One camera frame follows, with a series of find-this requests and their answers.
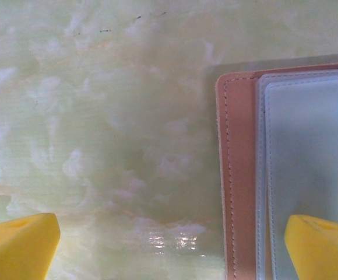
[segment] yellow plastic object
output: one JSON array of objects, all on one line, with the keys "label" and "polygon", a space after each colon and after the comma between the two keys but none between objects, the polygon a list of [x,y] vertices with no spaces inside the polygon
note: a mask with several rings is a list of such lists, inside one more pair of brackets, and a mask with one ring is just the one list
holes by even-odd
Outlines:
[{"label": "yellow plastic object", "polygon": [[0,280],[43,280],[59,239],[52,213],[0,223]]},{"label": "yellow plastic object", "polygon": [[293,215],[284,239],[300,280],[338,279],[338,223]]}]

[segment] white stitching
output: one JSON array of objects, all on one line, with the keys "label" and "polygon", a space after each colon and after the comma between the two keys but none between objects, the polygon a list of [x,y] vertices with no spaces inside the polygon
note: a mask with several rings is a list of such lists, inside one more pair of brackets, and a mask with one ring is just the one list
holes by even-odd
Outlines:
[{"label": "white stitching", "polygon": [[[261,88],[262,88],[262,83],[259,84],[259,92],[261,92]],[[258,104],[259,104],[259,110],[260,110],[260,116],[259,116],[259,125],[260,125],[260,128],[259,128],[259,135],[262,135],[263,134],[263,127],[262,127],[262,119],[263,119],[263,99],[260,98],[259,96],[257,97],[258,98]],[[260,137],[260,140],[259,140],[259,155],[258,155],[258,158],[259,158],[259,162],[262,160],[262,138]],[[261,271],[261,261],[260,261],[260,250],[258,250],[258,248],[260,247],[260,244],[261,244],[261,238],[260,238],[260,235],[261,235],[261,230],[260,230],[260,220],[261,220],[261,212],[260,212],[260,207],[259,207],[259,204],[260,204],[260,201],[261,201],[261,185],[263,184],[262,182],[262,169],[258,170],[258,178],[256,178],[258,181],[257,181],[257,184],[258,184],[258,200],[256,202],[256,208],[257,208],[257,228],[256,228],[256,236],[257,236],[257,265],[258,265],[258,271],[260,272]]]},{"label": "white stitching", "polygon": [[[266,111],[267,111],[267,122],[265,125],[267,125],[267,133],[269,135],[269,141],[268,141],[268,147],[270,147],[271,144],[271,127],[270,127],[270,97],[269,95],[267,95],[267,99],[266,99]],[[269,148],[269,185],[271,185],[272,182],[272,151]],[[274,279],[277,279],[277,271],[276,271],[276,249],[275,249],[275,236],[274,236],[274,214],[273,214],[273,190],[270,187],[270,203],[269,203],[269,210],[270,210],[270,214],[271,214],[271,218],[270,218],[270,224],[271,224],[271,245],[272,245],[272,255],[273,255],[273,268],[274,268]]]},{"label": "white stitching", "polygon": [[258,79],[258,77],[254,78],[238,78],[238,79],[230,79],[225,81],[224,83],[224,97],[225,97],[225,112],[226,112],[226,140],[227,140],[227,161],[228,161],[228,182],[230,183],[230,208],[231,208],[231,238],[233,240],[233,270],[234,270],[234,280],[237,279],[237,271],[236,264],[237,260],[235,257],[235,231],[234,231],[234,206],[233,206],[233,192],[231,188],[231,163],[230,163],[230,144],[228,138],[228,113],[227,113],[227,84],[232,81],[240,81],[240,80],[251,80]]}]

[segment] pink leather wallet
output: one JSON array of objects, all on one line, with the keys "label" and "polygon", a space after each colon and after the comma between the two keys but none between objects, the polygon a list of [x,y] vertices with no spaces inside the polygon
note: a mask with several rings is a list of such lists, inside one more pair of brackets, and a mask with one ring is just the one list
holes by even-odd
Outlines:
[{"label": "pink leather wallet", "polygon": [[[216,83],[227,280],[256,279],[256,82],[266,73],[320,69],[338,64],[228,73]],[[267,264],[267,279],[270,272]]]}]

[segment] wallet cover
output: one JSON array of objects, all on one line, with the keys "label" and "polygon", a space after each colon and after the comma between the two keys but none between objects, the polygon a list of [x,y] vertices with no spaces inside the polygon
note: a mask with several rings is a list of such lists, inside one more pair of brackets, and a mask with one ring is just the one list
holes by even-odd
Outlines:
[{"label": "wallet cover", "polygon": [[266,171],[275,280],[298,280],[284,244],[291,215],[338,222],[338,71],[298,75],[274,77],[278,81],[260,92],[266,139],[260,168]]},{"label": "wallet cover", "polygon": [[267,198],[256,189],[256,82],[264,74],[320,69],[338,69],[338,64],[229,73],[216,83],[227,280],[270,278],[270,262],[264,263],[269,259],[263,226]]}]

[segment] glossy surface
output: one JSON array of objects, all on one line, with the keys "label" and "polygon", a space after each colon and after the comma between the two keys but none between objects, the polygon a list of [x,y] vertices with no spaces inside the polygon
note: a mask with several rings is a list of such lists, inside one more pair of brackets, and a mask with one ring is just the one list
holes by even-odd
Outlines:
[{"label": "glossy surface", "polygon": [[0,1],[0,222],[57,214],[51,280],[222,279],[214,83],[327,54],[333,1]]}]

